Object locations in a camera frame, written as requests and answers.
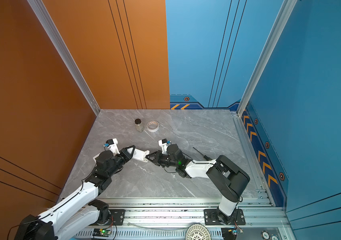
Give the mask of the white remote control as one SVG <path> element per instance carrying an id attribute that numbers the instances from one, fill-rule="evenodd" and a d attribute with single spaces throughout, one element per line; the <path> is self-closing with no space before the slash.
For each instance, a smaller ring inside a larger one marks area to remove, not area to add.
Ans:
<path id="1" fill-rule="evenodd" d="M 147 150 L 147 151 L 142 151 L 142 150 L 139 150 L 139 149 L 135 149 L 134 152 L 133 152 L 133 156 L 132 158 L 134 160 L 137 160 L 137 161 L 141 161 L 141 162 L 148 162 L 148 159 L 146 158 L 147 155 L 150 154 L 150 151 Z"/>

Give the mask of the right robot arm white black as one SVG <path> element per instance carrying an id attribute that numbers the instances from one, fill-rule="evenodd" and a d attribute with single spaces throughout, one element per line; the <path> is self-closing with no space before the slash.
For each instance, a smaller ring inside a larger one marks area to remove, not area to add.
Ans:
<path id="1" fill-rule="evenodd" d="M 223 225 L 236 225 L 239 216 L 238 203 L 250 182 L 249 175 L 229 158 L 220 155 L 209 161 L 196 161 L 186 156 L 176 144 L 145 156 L 158 167 L 174 167 L 182 178 L 210 179 L 222 195 L 216 210 L 218 221 Z"/>

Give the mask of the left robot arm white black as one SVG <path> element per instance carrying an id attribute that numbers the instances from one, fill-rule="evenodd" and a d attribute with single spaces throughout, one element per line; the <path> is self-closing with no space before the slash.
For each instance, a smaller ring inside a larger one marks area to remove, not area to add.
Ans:
<path id="1" fill-rule="evenodd" d="M 109 220 L 108 204 L 97 197 L 110 185 L 112 176 L 133 158 L 135 146 L 108 149 L 94 157 L 95 166 L 68 197 L 38 216 L 29 215 L 18 225 L 16 240 L 69 240 L 96 222 Z"/>

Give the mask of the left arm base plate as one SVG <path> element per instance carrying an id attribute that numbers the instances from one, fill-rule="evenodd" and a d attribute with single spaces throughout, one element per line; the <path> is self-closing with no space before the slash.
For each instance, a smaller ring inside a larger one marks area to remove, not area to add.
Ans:
<path id="1" fill-rule="evenodd" d="M 95 223 L 95 226 L 122 226 L 125 217 L 124 209 L 103 210 Z"/>

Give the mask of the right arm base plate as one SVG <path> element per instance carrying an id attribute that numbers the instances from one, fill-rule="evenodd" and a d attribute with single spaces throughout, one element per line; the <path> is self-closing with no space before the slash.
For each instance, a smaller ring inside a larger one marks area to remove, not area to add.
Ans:
<path id="1" fill-rule="evenodd" d="M 227 226 L 244 226 L 246 224 L 243 210 L 235 209 L 230 216 L 226 216 L 219 209 L 204 210 L 205 225 L 227 225 Z"/>

